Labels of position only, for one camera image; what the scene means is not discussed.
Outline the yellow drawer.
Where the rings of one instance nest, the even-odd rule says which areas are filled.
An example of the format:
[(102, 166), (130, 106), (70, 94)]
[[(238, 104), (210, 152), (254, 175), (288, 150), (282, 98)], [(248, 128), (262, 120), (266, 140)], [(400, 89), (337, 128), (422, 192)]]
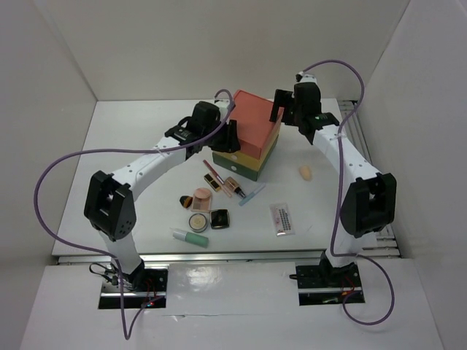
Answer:
[(266, 150), (261, 154), (259, 158), (255, 158), (249, 155), (246, 155), (242, 152), (235, 152), (228, 154), (226, 157), (228, 160), (233, 161), (236, 164), (244, 166), (255, 172), (259, 172), (266, 164), (269, 159), (270, 153), (276, 147), (278, 137), (276, 137), (266, 148)]

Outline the red top drawer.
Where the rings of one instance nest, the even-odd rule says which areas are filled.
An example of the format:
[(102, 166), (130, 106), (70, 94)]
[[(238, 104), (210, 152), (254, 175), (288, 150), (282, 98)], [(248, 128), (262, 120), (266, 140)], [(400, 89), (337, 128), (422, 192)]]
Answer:
[(279, 111), (278, 121), (270, 122), (272, 101), (244, 90), (237, 90), (233, 98), (235, 107), (230, 120), (237, 121), (240, 152), (259, 158), (279, 129), (282, 110)]

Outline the BB cream bottle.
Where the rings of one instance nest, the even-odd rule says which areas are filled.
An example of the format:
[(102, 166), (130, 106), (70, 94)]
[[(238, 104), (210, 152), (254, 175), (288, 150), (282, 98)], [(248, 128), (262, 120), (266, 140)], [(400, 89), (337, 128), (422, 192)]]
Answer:
[(240, 184), (233, 177), (230, 176), (226, 178), (225, 185), (232, 193), (235, 193), (240, 198), (244, 198), (246, 196)]

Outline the black square compact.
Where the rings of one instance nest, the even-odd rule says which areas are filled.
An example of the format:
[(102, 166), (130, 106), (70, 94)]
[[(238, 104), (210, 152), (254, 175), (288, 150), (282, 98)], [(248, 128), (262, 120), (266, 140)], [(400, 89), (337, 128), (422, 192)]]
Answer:
[(230, 227), (230, 215), (227, 209), (215, 209), (209, 213), (211, 229), (221, 230)]

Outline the round powder jar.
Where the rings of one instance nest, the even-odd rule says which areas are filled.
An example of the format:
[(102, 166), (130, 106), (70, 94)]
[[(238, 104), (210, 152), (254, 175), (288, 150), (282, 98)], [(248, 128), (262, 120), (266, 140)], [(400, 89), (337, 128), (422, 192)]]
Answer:
[(188, 224), (193, 232), (202, 233), (207, 229), (208, 220), (203, 214), (195, 213), (190, 216)]

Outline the green white tube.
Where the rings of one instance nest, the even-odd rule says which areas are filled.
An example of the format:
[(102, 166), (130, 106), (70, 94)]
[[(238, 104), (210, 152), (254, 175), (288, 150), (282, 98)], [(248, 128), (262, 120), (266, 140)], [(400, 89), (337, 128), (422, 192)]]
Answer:
[(172, 236), (179, 241), (184, 241), (202, 248), (207, 248), (209, 246), (209, 239), (207, 237), (189, 231), (174, 229), (172, 231)]

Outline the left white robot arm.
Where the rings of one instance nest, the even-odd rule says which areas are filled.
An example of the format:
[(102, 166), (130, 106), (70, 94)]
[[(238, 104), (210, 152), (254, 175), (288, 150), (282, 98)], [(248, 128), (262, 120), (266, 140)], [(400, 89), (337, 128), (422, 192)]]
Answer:
[(119, 273), (117, 280), (128, 291), (137, 290), (148, 278), (132, 236), (138, 197), (204, 147), (239, 150), (236, 122), (227, 120), (233, 108), (234, 103), (226, 101), (200, 101), (192, 114), (168, 129), (149, 153), (110, 174), (97, 171), (90, 178), (84, 215), (103, 238), (112, 254), (111, 265)]

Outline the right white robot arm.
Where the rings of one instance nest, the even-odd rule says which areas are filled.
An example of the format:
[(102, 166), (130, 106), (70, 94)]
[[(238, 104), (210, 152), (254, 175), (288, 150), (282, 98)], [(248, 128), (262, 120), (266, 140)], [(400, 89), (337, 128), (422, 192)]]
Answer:
[(318, 276), (327, 286), (349, 274), (356, 257), (395, 216), (397, 182), (370, 164), (347, 138), (341, 123), (322, 111), (321, 92), (314, 80), (276, 90), (270, 121), (296, 126), (318, 148), (339, 175), (336, 218), (330, 246), (322, 253)]

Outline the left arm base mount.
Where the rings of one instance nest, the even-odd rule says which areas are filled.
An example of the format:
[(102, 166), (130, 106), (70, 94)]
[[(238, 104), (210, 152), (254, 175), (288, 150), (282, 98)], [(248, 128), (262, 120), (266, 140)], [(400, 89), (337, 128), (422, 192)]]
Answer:
[(101, 278), (98, 309), (113, 310), (120, 307), (120, 285), (123, 285), (125, 309), (139, 309), (145, 303), (147, 309), (166, 307), (166, 291), (169, 277), (167, 266), (149, 266), (141, 281), (120, 279), (112, 265), (91, 263), (89, 271)]

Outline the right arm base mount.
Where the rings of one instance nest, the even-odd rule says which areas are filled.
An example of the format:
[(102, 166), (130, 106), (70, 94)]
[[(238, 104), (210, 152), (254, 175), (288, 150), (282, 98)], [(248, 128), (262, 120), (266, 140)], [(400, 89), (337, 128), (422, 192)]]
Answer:
[(334, 272), (324, 265), (297, 265), (289, 279), (297, 284), (300, 306), (338, 305), (345, 298), (347, 303), (365, 303), (356, 264)]

